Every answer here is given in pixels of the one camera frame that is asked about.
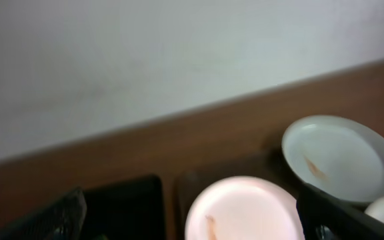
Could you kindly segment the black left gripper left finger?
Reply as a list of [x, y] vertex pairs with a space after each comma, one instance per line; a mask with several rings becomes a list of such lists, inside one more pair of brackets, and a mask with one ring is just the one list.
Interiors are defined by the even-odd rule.
[[0, 229], [0, 240], [78, 239], [87, 204], [76, 188], [58, 200]]

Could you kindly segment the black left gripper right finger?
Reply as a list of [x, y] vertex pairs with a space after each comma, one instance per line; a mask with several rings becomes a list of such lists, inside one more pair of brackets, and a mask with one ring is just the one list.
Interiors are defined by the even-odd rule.
[[384, 240], [384, 223], [306, 183], [296, 209], [306, 239]]

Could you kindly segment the pink-white plate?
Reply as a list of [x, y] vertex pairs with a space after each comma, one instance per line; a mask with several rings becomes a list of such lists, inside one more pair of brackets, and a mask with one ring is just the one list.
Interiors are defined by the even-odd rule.
[[258, 177], [217, 181], [194, 200], [186, 218], [186, 240], [304, 239], [296, 199]]

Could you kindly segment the grey-white plate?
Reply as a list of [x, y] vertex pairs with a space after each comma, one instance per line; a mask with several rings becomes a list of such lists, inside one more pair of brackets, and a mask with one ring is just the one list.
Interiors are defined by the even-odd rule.
[[286, 163], [304, 183], [365, 205], [384, 197], [384, 137], [356, 121], [314, 115], [285, 130]]

